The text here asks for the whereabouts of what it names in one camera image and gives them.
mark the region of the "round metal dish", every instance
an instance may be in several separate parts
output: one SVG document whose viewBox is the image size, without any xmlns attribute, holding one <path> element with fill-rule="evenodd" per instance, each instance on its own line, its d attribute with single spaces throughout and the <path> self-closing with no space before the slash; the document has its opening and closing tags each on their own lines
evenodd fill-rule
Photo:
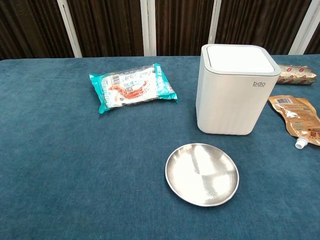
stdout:
<svg viewBox="0 0 320 240">
<path fill-rule="evenodd" d="M 202 207 L 227 202 L 239 184 L 232 159 L 219 148 L 202 143 L 183 145 L 171 153 L 165 177 L 180 198 Z"/>
</svg>

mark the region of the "teal plastic wrapper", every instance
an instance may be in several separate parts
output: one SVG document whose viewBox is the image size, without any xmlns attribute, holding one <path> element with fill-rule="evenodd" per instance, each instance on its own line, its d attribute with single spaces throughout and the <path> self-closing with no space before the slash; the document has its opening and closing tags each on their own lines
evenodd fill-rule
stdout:
<svg viewBox="0 0 320 240">
<path fill-rule="evenodd" d="M 178 102 L 177 94 L 158 63 L 103 75 L 90 73 L 89 77 L 101 102 L 100 114 L 154 99 Z"/>
</svg>

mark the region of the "table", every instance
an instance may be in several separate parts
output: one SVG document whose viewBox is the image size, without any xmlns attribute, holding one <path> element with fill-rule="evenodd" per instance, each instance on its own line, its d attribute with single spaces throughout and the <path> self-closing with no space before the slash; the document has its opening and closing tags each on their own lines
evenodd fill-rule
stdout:
<svg viewBox="0 0 320 240">
<path fill-rule="evenodd" d="M 320 55 L 276 55 L 308 65 Z M 199 56 L 9 59 L 0 62 L 0 239 L 318 239 L 320 147 L 296 139 L 266 104 L 246 136 L 197 127 Z M 179 103 L 155 100 L 98 113 L 89 73 L 159 63 Z M 320 113 L 320 82 L 276 85 Z M 179 146 L 225 151 L 239 171 L 217 207 L 180 199 L 165 178 Z"/>
</svg>

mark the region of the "dark curtain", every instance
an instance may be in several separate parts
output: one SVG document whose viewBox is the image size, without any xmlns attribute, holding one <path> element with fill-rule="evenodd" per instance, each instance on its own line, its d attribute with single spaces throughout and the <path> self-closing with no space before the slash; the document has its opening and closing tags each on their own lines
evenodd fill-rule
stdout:
<svg viewBox="0 0 320 240">
<path fill-rule="evenodd" d="M 143 56 L 140 0 L 68 0 L 83 57 Z"/>
<path fill-rule="evenodd" d="M 214 0 L 155 0 L 158 56 L 200 55 L 208 43 Z"/>
<path fill-rule="evenodd" d="M 316 28 L 304 54 L 320 54 L 320 23 Z"/>
<path fill-rule="evenodd" d="M 0 0 L 0 59 L 69 57 L 56 0 Z"/>
<path fill-rule="evenodd" d="M 252 44 L 288 54 L 311 0 L 222 0 L 216 44 Z"/>
</svg>

